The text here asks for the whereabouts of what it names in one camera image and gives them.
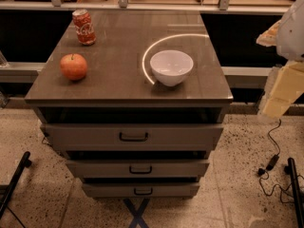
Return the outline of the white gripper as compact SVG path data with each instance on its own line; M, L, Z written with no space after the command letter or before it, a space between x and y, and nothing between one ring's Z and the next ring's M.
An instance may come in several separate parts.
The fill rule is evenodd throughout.
M276 35L280 20L261 33L256 43L264 47L276 46ZM269 98L261 110L261 114L278 120L304 93L304 63L288 61L277 73Z

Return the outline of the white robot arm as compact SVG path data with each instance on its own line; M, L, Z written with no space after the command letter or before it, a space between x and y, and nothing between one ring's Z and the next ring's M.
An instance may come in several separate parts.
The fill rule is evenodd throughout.
M275 46L276 53L287 59L285 66L273 68L269 74L258 111L263 121L277 121L304 93L304 0L295 0L256 42Z

